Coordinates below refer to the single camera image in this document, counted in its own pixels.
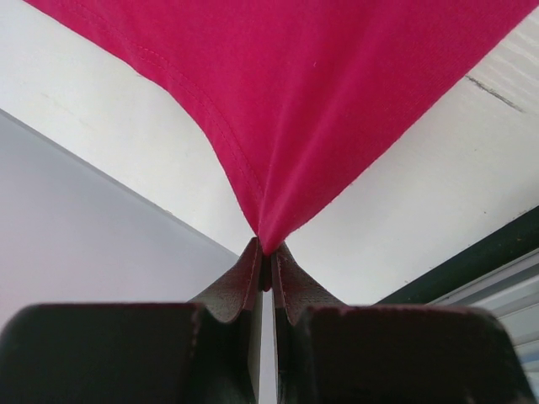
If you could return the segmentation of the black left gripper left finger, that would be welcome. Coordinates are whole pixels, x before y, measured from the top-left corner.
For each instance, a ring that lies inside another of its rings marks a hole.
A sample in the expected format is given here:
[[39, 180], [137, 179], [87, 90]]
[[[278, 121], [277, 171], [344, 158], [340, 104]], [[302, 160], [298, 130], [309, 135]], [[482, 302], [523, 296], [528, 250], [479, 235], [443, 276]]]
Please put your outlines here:
[[36, 304], [1, 334], [4, 403], [255, 403], [263, 253], [182, 303]]

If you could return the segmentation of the pink t shirt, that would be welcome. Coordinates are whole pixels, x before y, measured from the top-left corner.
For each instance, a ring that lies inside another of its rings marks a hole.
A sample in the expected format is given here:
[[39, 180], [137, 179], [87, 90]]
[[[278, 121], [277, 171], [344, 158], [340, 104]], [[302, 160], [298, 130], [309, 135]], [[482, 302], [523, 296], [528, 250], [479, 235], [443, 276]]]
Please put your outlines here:
[[265, 253], [363, 173], [535, 1], [37, 1], [165, 89]]

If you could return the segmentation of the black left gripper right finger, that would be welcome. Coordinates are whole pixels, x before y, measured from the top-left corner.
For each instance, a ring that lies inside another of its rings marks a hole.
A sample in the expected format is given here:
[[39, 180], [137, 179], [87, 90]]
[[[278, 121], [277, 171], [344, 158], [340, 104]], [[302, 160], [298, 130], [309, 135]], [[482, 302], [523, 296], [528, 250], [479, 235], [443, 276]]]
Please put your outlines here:
[[280, 403], [533, 403], [509, 334], [467, 306], [349, 306], [270, 258]]

